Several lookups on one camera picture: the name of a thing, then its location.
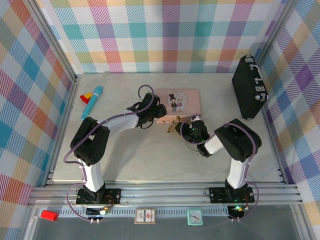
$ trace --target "green alarm clock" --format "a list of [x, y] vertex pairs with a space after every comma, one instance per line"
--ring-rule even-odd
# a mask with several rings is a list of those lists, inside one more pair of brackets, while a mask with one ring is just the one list
[[201, 209], [188, 209], [187, 218], [188, 218], [188, 225], [200, 226], [203, 224]]

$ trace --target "mounting plate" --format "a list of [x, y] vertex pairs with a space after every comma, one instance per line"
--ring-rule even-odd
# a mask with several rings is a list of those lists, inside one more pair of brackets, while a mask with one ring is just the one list
[[77, 205], [89, 205], [89, 204], [99, 204], [99, 205], [108, 205], [109, 204], [109, 198], [107, 198], [107, 195], [113, 197], [114, 199], [114, 205], [120, 204], [121, 199], [121, 189], [120, 188], [106, 188], [105, 189], [105, 197], [101, 202], [93, 202], [91, 198], [86, 194], [84, 189], [79, 189], [77, 192], [77, 198], [75, 201], [75, 204]]
[[229, 197], [225, 193], [224, 187], [210, 187], [209, 196], [210, 196], [210, 203], [212, 204], [235, 204], [235, 203], [245, 204], [247, 202], [247, 199], [245, 196], [247, 196], [248, 198], [248, 203], [255, 202], [254, 192], [252, 190], [252, 187], [249, 187], [249, 186], [245, 189], [245, 192], [242, 195], [232, 200], [229, 199]]

